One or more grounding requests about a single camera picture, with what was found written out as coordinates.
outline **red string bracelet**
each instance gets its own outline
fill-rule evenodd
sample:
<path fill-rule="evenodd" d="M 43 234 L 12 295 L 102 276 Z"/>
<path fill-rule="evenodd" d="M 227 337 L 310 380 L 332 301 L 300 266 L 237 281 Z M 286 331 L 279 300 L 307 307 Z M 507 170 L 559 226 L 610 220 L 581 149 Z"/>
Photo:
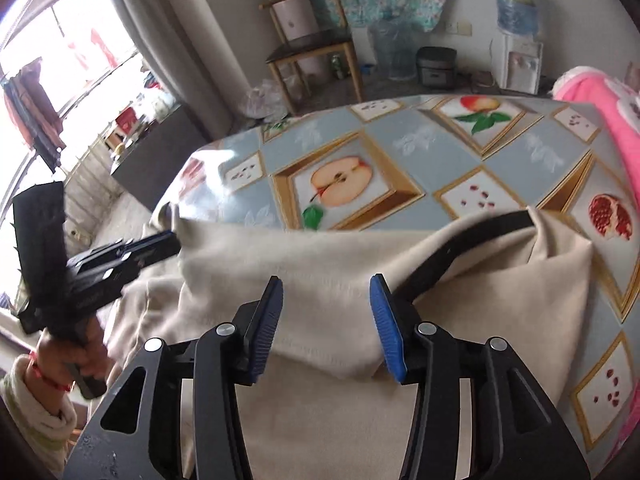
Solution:
<path fill-rule="evenodd" d="M 59 391 L 59 392 L 67 392 L 69 393 L 71 389 L 74 387 L 73 384 L 68 384 L 67 386 L 63 386 L 62 384 L 58 384 L 56 381 L 52 381 L 51 379 L 45 377 L 42 374 L 42 370 L 38 366 L 38 355 L 33 350 L 29 354 L 29 358 L 31 359 L 31 368 L 33 368 L 33 373 L 36 377 L 42 380 L 47 386 Z"/>

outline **wooden chair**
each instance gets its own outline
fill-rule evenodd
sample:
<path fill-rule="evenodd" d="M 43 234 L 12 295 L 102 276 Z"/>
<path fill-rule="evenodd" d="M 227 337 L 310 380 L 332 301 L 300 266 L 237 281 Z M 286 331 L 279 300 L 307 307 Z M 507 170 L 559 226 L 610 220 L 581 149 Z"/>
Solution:
<path fill-rule="evenodd" d="M 284 2 L 286 0 L 270 0 L 266 4 L 261 4 L 260 9 L 269 9 L 271 13 L 271 19 L 278 31 L 278 35 L 282 40 L 282 45 L 274 50 L 267 58 L 267 64 L 273 73 L 273 77 L 280 85 L 282 94 L 284 96 L 285 104 L 292 115 L 295 115 L 296 108 L 291 100 L 287 86 L 285 85 L 282 74 L 280 73 L 280 64 L 290 64 L 293 66 L 293 70 L 300 80 L 304 83 L 306 92 L 311 95 L 308 82 L 302 75 L 302 70 L 298 61 L 305 59 L 305 57 L 321 56 L 322 54 L 329 54 L 331 52 L 344 52 L 347 62 L 349 63 L 349 69 L 351 70 L 351 76 L 353 77 L 353 85 L 355 86 L 356 97 L 358 102 L 363 101 L 362 97 L 362 76 L 360 75 L 360 67 L 358 66 L 358 58 L 356 57 L 356 51 L 353 47 L 353 39 L 351 37 L 351 31 L 349 24 L 347 23 L 347 17 L 344 14 L 344 8 L 340 0 L 334 0 L 338 9 L 338 15 L 340 17 L 340 27 L 330 28 L 329 30 L 322 30 L 315 34 L 308 36 L 302 36 L 295 40 L 287 40 L 282 30 L 282 25 L 278 20 L 273 6 Z"/>

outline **pomegranate illustration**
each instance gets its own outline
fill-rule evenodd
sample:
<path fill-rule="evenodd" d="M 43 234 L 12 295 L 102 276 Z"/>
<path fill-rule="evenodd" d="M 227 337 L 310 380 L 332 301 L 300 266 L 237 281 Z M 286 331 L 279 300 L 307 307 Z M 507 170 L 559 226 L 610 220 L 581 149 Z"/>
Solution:
<path fill-rule="evenodd" d="M 633 234 L 631 216 L 617 196 L 607 193 L 594 196 L 589 204 L 589 219 L 607 240 L 613 237 L 629 240 Z"/>

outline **white sleeve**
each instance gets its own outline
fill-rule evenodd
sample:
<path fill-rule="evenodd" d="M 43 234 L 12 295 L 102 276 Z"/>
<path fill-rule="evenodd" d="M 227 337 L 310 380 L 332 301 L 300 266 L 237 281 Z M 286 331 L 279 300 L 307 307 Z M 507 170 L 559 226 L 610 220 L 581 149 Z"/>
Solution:
<path fill-rule="evenodd" d="M 66 441 L 76 427 L 76 410 L 68 396 L 63 399 L 60 416 L 53 416 L 42 407 L 24 384 L 29 361 L 27 356 L 15 360 L 11 372 L 0 381 L 0 396 L 31 449 L 60 478 L 65 467 Z"/>

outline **person's arm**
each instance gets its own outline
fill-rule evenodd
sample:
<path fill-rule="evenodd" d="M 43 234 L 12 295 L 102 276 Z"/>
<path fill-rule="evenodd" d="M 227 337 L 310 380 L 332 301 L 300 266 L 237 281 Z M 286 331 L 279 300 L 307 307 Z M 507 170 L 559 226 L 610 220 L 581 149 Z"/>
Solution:
<path fill-rule="evenodd" d="M 96 319 L 88 325 L 87 339 L 87 346 L 80 348 L 45 331 L 35 359 L 18 357 L 0 383 L 0 395 L 20 433 L 56 476 L 62 475 L 66 441 L 76 427 L 76 411 L 63 391 L 73 381 L 64 363 L 76 363 L 84 376 L 96 378 L 104 377 L 108 365 Z"/>

